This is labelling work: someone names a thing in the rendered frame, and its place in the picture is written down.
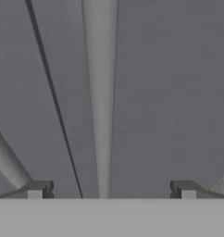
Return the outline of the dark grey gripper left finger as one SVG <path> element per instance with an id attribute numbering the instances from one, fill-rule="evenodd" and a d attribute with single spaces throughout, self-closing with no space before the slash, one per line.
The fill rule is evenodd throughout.
<path id="1" fill-rule="evenodd" d="M 52 181 L 31 181 L 17 190 L 1 193 L 0 198 L 53 198 L 53 190 L 54 183 Z"/>

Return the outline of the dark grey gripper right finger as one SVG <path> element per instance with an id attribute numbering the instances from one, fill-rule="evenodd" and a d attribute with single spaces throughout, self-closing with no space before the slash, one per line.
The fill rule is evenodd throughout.
<path id="1" fill-rule="evenodd" d="M 224 194 L 208 191 L 195 181 L 171 181 L 171 198 L 224 198 Z"/>

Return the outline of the grey fridge door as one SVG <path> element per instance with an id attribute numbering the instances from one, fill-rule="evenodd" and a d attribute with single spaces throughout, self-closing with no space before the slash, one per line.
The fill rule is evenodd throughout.
<path id="1" fill-rule="evenodd" d="M 80 198 L 99 196 L 82 0 L 25 0 Z M 107 198 L 224 193 L 224 0 L 118 0 Z"/>
<path id="2" fill-rule="evenodd" d="M 0 131 L 55 197 L 80 196 L 24 0 L 0 0 Z"/>

